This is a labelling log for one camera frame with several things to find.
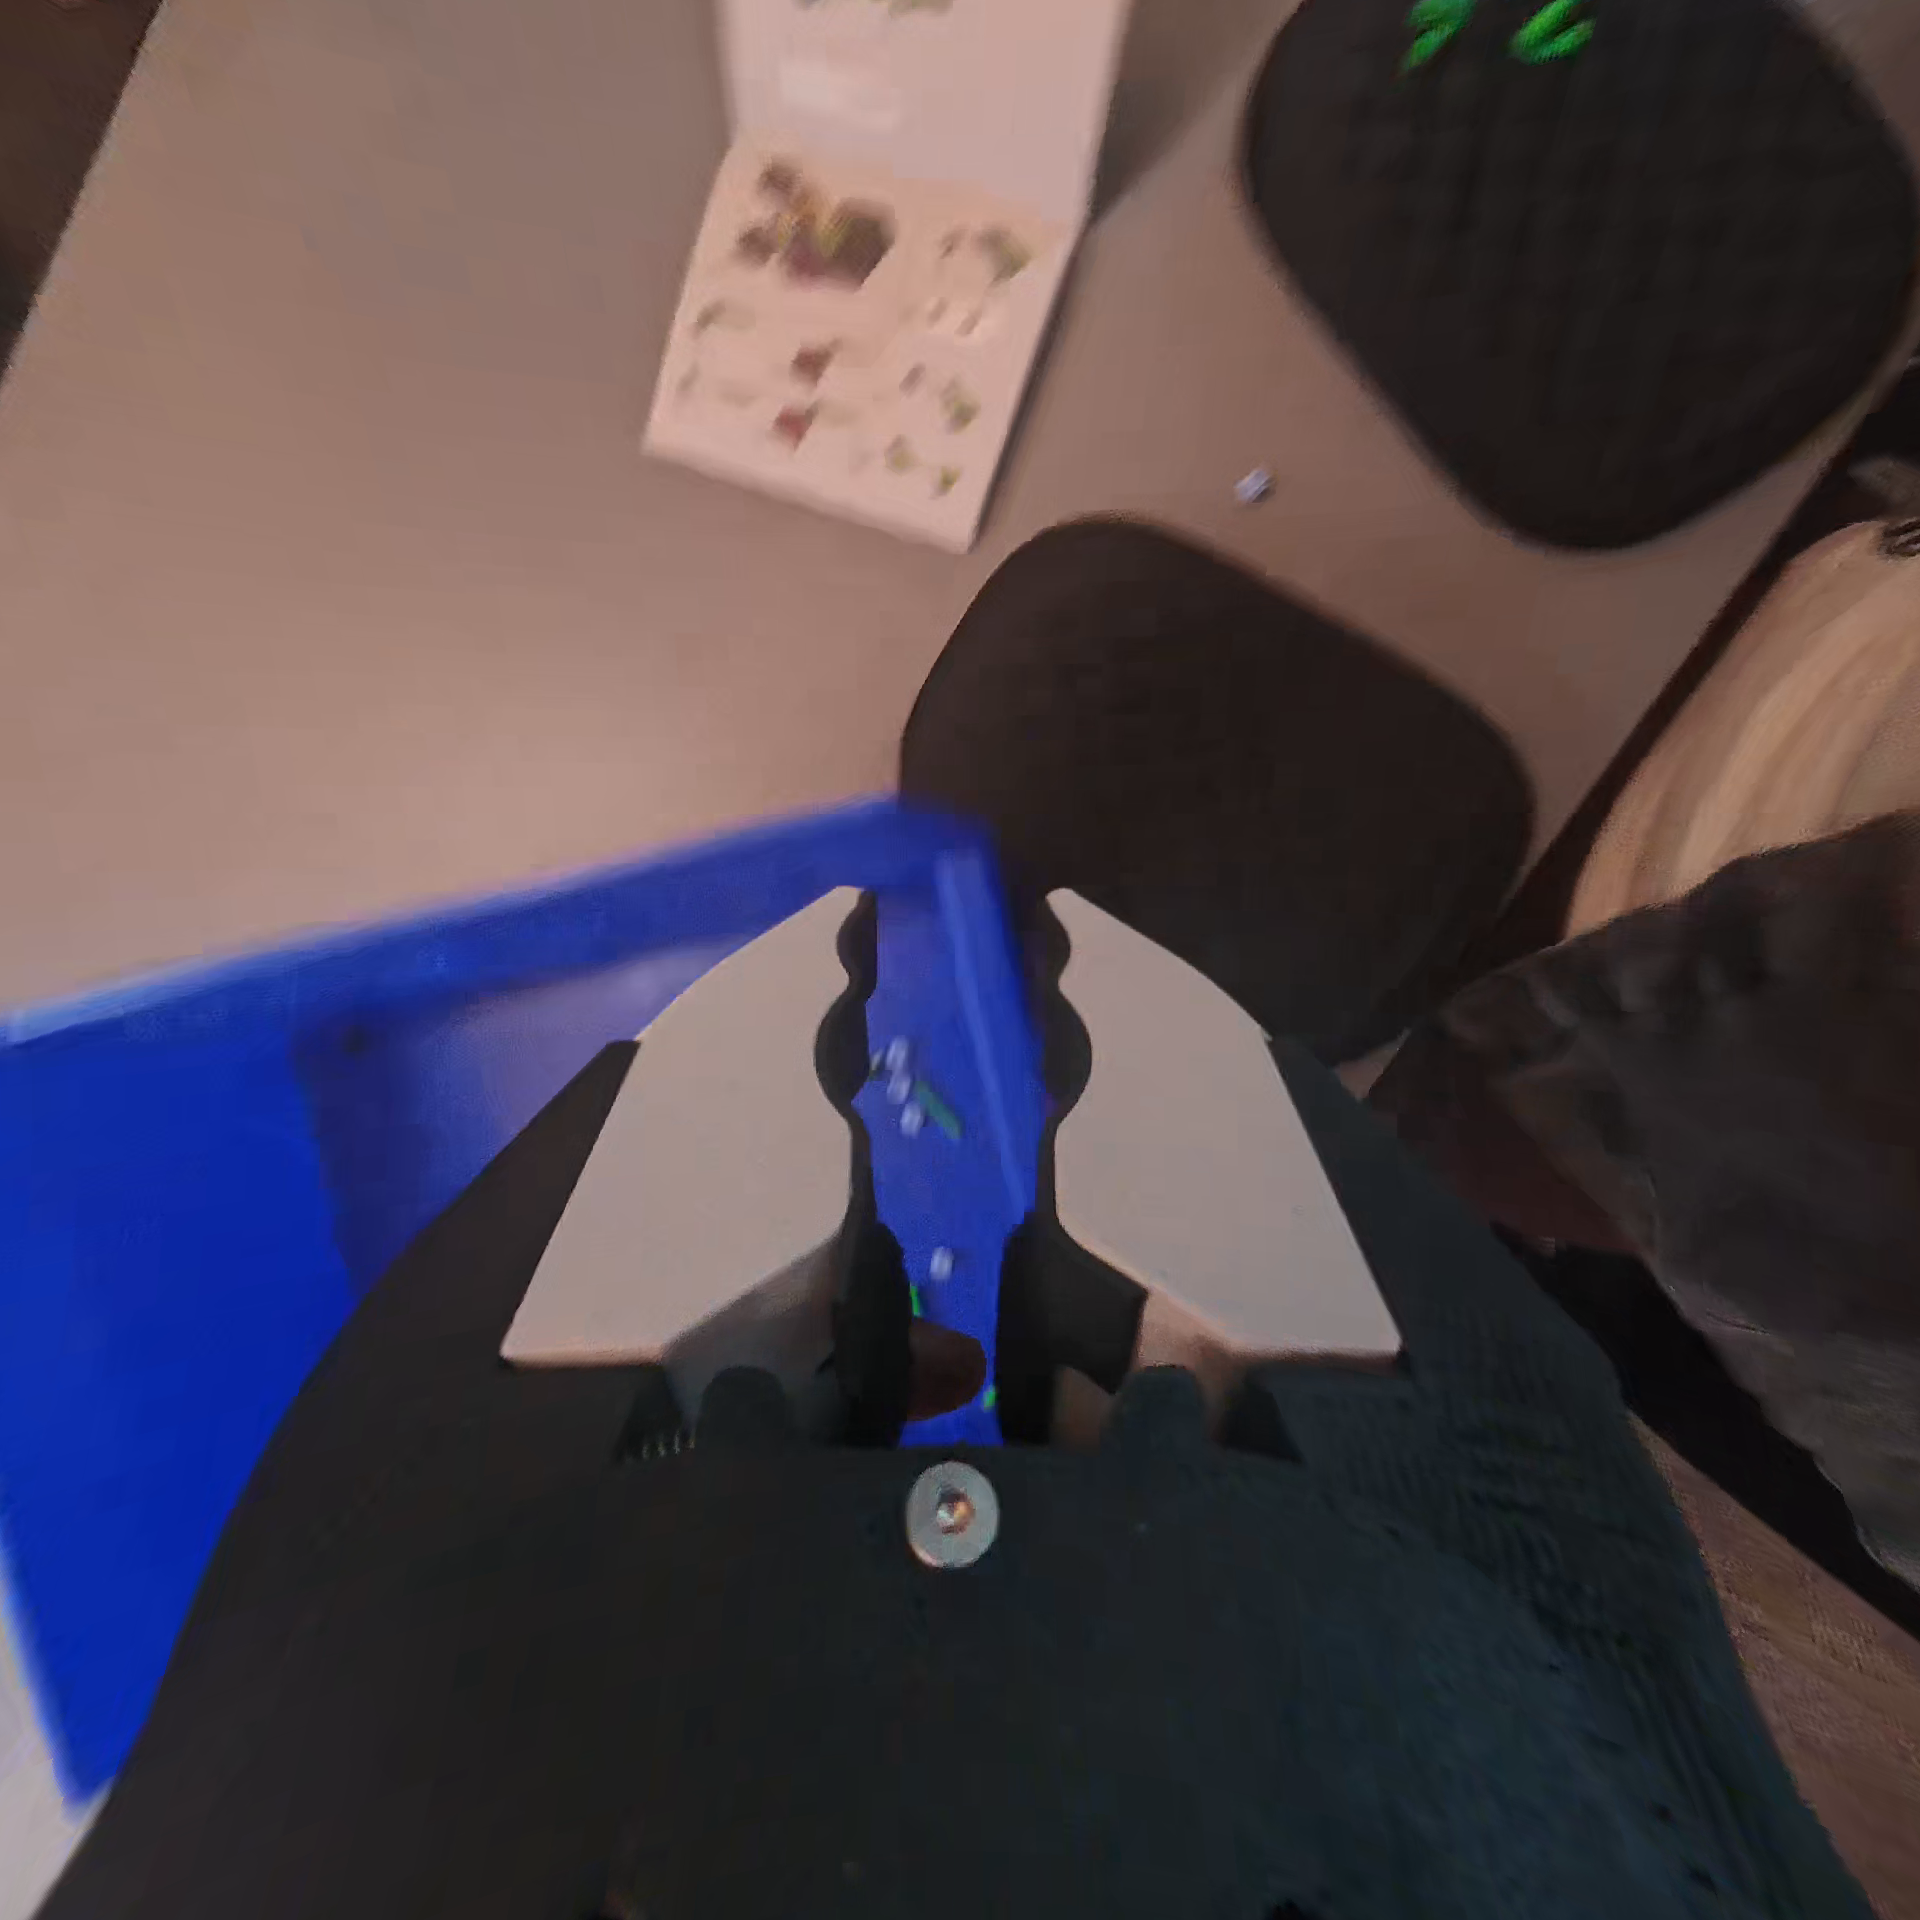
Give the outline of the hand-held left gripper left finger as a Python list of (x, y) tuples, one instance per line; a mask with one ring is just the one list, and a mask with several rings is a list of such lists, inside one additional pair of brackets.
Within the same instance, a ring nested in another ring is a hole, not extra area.
[[(696, 976), (648, 1022), (499, 1354), (581, 1384), (659, 1369), (678, 1412), (733, 1367), (768, 1372), (821, 1433), (891, 1442), (907, 1294), (880, 1255), (856, 1119), (823, 1023), (867, 1017), (843, 956), (861, 908), (831, 886)], [(877, 1256), (860, 1274), (861, 1255)]]

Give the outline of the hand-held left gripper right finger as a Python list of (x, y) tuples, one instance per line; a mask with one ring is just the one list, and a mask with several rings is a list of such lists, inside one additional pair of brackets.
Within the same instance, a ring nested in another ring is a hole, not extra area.
[(1271, 1373), (1393, 1377), (1400, 1328), (1259, 1022), (1065, 888), (1030, 961), (1047, 1116), (1001, 1265), (1005, 1434), (1088, 1447), (1149, 1369), (1184, 1369), (1214, 1433)]

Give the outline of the blue plastic bin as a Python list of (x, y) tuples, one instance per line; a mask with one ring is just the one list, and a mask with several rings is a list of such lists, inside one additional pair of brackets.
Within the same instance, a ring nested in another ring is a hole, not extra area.
[(877, 1215), (913, 1310), (995, 1360), (1047, 1096), (991, 838), (949, 814), (861, 799), (5, 1013), (7, 1612), (64, 1796), (123, 1764), (272, 1428), (385, 1264), (692, 961), (839, 885), (877, 908), (871, 1079), (907, 1037), (967, 1125), (900, 1136), (913, 1079), (854, 1095)]

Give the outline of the lego instruction booklet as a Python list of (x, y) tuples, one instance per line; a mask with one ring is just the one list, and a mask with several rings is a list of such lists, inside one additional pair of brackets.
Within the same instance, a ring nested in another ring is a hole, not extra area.
[(647, 455), (961, 556), (1078, 249), (1125, 2), (723, 2)]

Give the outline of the black rounded mat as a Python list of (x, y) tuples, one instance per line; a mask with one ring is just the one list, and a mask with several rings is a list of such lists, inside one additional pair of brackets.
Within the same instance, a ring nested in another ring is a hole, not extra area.
[(1027, 540), (905, 718), (905, 799), (987, 826), (1276, 1040), (1349, 1065), (1435, 1006), (1519, 876), (1507, 736), (1381, 641), (1137, 518)]
[(1241, 120), (1296, 292), (1438, 470), (1560, 548), (1663, 536), (1847, 410), (1903, 334), (1915, 160), (1796, 4), (1598, 2), (1573, 58), (1478, 2), (1299, 4)]

